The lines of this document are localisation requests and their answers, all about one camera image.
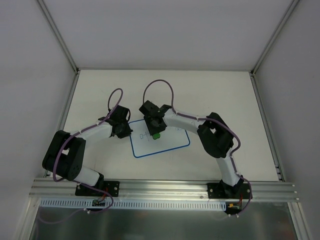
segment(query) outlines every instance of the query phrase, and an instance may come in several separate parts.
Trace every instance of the black motor joint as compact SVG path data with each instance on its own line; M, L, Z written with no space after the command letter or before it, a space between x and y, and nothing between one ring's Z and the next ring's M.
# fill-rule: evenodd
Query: black motor joint
M117 136L119 139L123 139L131 135L133 131L129 126L129 120L127 119L129 108L118 105L111 116L105 120L112 126L111 136ZM98 120L102 121L105 117L100 117Z
M165 124L163 117L168 109L171 109L171 106L164 104L159 108L149 100L145 101L139 108L151 136L166 130L167 125Z
M207 118L228 127L219 114L215 112L212 112ZM199 125L197 133L204 150L216 159L225 158L229 149L234 145L234 136L227 129L213 121L206 120L202 125Z
M63 130L57 131L50 143L50 146L42 161L42 167L50 172L54 171L54 165L57 155L65 143L71 136L69 132ZM56 174L69 181L74 180L81 171L86 148L86 140L80 137L74 137L64 147L69 150L68 154L61 153L59 163L56 168Z

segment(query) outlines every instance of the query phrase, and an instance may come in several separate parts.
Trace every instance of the aluminum frame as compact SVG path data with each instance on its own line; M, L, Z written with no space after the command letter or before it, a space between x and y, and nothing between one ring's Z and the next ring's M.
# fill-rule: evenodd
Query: aluminum frame
M283 173L283 167L281 161L278 158L277 149L274 144L272 133L270 131L267 117L263 108L263 104L259 95L259 87L257 86L255 80L255 73L258 71L259 67L263 63L264 59L268 55L269 51L272 49L273 44L277 40L279 34L283 30L288 19L292 15L293 11L297 7L300 0L292 0L288 6L286 12L284 13L279 24L276 26L273 34L271 35L269 41L267 42L264 50L262 51L257 63L252 69L250 75L252 81L252 87L256 96L260 114L262 117L262 122L266 131L267 139L270 145L271 153L275 162L275 165L279 165L280 174L286 179ZM58 130L63 129L69 108L72 102L72 98L77 86L78 77L80 71L63 39L59 29L57 28L54 19L52 18L50 11L48 10L44 0L36 0L39 5L39 9L42 11L45 20L47 21L49 27L58 43L60 44L65 56L67 57L72 69L75 72L75 77L71 85L69 95L67 97L65 106L63 107L63 113L61 115ZM156 180L120 180L120 198L126 199L146 199L146 200L201 200L208 201L207 195L207 181L156 181ZM29 239L34 220L38 211L40 200L42 197L72 197L74 196L76 183L62 181L59 183L53 182L50 178L36 178L33 182L33 186L30 191L30 198L28 200L25 212L23 213L20 222L18 224L17 232L14 239L27 240ZM287 202L292 217L292 222L299 240L312 239L308 226L305 222L301 204L299 203L299 198L297 197L297 192L295 191L295 185L289 182L252 182L252 193L254 202Z
M163 201L209 201L207 183L219 181L172 181L172 180L128 180L119 181L117 199L163 200ZM52 178L36 178L33 182L30 197L85 198L75 196L77 184L63 180L54 182ZM290 182L251 182L253 202L297 203L298 193ZM233 202L238 199L210 199L210 201Z

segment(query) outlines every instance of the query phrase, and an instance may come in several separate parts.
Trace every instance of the drawn rectangle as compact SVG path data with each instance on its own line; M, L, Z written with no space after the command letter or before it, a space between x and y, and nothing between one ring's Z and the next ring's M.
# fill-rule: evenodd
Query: drawn rectangle
M186 130L179 127L168 126L161 132L161 137L154 140L150 135L143 119L129 123L133 130L130 136L132 153L135 158L142 158L190 145L190 139Z

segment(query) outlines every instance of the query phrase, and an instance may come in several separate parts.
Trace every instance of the green object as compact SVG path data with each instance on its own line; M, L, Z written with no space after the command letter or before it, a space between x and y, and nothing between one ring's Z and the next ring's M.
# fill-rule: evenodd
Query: green object
M159 139L161 137L160 133L152 135L153 140Z

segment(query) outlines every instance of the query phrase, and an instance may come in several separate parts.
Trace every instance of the white table surface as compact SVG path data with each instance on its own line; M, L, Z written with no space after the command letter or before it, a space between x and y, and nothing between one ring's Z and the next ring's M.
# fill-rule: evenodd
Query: white table surface
M240 137L242 146L234 154L238 171L250 181L278 181L277 172L260 116L249 73L229 71L82 70L65 124L65 131L81 130L107 114L107 102L115 88L122 88L121 105L131 110L131 121L139 112L147 84L169 81L177 110L199 116L218 113ZM120 94L114 94L114 105ZM159 107L170 105L171 92L157 82L146 100ZM188 134L190 146L141 158L133 156L130 138L107 138L86 149L83 164L108 179L220 180L214 158L203 149L197 135Z

